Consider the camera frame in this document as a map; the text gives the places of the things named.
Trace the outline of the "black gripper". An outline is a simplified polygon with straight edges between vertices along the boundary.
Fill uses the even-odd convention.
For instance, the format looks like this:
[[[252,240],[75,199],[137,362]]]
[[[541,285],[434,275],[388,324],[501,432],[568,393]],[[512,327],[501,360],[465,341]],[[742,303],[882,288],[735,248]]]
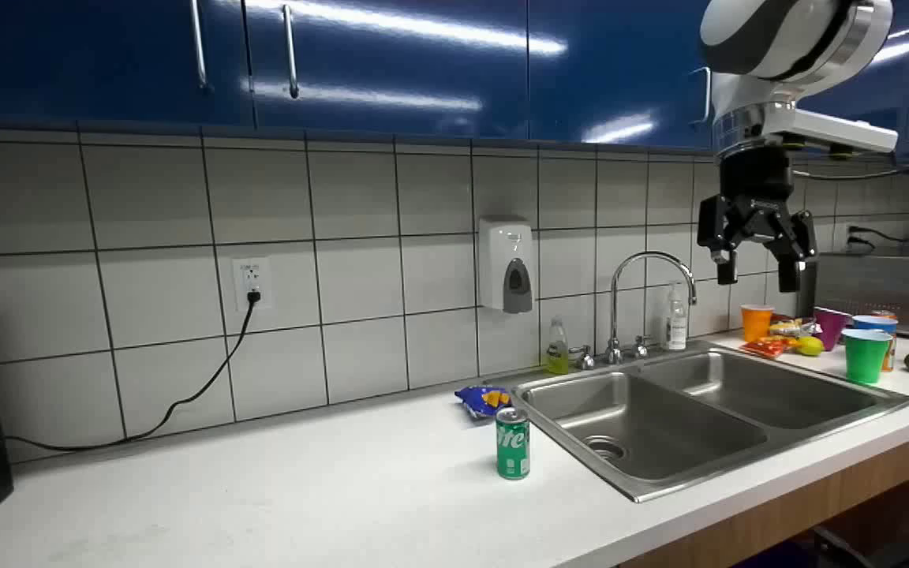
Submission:
[[[696,207],[696,244],[711,251],[719,285],[735,281],[732,235],[767,235],[765,247],[776,259],[781,289],[801,288],[817,244],[810,213],[789,213],[789,197],[791,180],[783,148],[765,146],[719,162],[719,197]]]

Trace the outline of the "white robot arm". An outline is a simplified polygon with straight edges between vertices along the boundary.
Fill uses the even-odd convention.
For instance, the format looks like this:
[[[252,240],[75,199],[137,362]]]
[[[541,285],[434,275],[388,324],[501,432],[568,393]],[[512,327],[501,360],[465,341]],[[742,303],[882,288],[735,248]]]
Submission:
[[[735,281],[739,247],[762,244],[781,289],[798,289],[815,259],[815,220],[789,212],[789,152],[819,142],[891,156],[897,131],[801,111],[801,102],[858,77],[894,21],[894,0],[706,0],[701,55],[711,77],[719,191],[696,207],[696,244],[716,281]]]

